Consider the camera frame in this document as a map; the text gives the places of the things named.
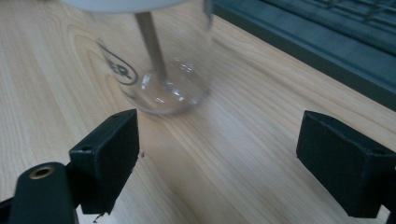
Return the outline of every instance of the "light wood grain surface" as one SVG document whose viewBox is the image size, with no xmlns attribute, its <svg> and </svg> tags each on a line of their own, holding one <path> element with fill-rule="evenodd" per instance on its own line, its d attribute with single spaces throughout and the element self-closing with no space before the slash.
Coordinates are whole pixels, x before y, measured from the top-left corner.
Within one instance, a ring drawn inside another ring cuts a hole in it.
<svg viewBox="0 0 396 224">
<path fill-rule="evenodd" d="M 385 223 L 348 217 L 296 159 L 306 109 L 396 149 L 396 113 L 215 18 L 211 91 L 173 116 L 139 113 L 145 152 L 99 223 Z M 0 1 L 0 201 L 18 176 L 68 150 L 122 96 L 82 13 Z M 80 223 L 95 216 L 79 211 Z"/>
</svg>

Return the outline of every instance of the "jar lid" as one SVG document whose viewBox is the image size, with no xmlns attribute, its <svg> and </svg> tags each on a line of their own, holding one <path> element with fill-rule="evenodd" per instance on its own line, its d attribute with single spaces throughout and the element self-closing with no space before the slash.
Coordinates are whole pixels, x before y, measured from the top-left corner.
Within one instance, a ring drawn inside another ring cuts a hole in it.
<svg viewBox="0 0 396 224">
<path fill-rule="evenodd" d="M 62 0 L 66 4 L 86 11 L 123 13 L 144 12 L 170 7 L 190 0 Z"/>
</svg>

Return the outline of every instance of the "clear glass jar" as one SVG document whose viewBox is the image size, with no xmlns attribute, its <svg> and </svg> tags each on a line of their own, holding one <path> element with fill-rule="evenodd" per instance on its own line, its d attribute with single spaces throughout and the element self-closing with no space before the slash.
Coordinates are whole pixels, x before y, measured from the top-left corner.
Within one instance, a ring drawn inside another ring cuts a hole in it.
<svg viewBox="0 0 396 224">
<path fill-rule="evenodd" d="M 179 112 L 198 104 L 208 90 L 212 1 L 173 1 L 178 2 L 136 11 L 80 7 L 120 89 L 149 113 Z"/>
</svg>

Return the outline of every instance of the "metal rod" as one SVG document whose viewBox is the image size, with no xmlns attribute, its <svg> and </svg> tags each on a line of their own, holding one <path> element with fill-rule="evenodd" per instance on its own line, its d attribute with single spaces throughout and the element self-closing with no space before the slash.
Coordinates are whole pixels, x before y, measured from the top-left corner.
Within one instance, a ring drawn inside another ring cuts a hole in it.
<svg viewBox="0 0 396 224">
<path fill-rule="evenodd" d="M 146 44 L 148 55 L 151 59 L 151 63 L 154 67 L 154 71 L 157 73 L 157 78 L 160 81 L 166 80 L 166 67 L 163 61 L 163 54 L 160 48 L 160 42 L 158 41 L 157 34 L 155 32 L 154 22 L 151 17 L 151 12 L 140 12 L 134 14 L 139 24 L 140 32 Z"/>
</svg>

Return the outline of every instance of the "black clamp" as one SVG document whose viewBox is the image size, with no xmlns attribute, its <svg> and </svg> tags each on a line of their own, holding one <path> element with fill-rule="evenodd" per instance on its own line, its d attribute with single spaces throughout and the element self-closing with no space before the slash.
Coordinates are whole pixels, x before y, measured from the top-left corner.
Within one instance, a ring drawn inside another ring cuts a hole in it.
<svg viewBox="0 0 396 224">
<path fill-rule="evenodd" d="M 396 153 L 343 122 L 305 111 L 297 157 L 351 217 L 396 223 Z"/>
<path fill-rule="evenodd" d="M 136 110 L 106 119 L 69 151 L 70 163 L 37 165 L 18 179 L 14 198 L 0 203 L 0 223 L 76 223 L 84 214 L 111 213 L 137 162 Z"/>
</svg>

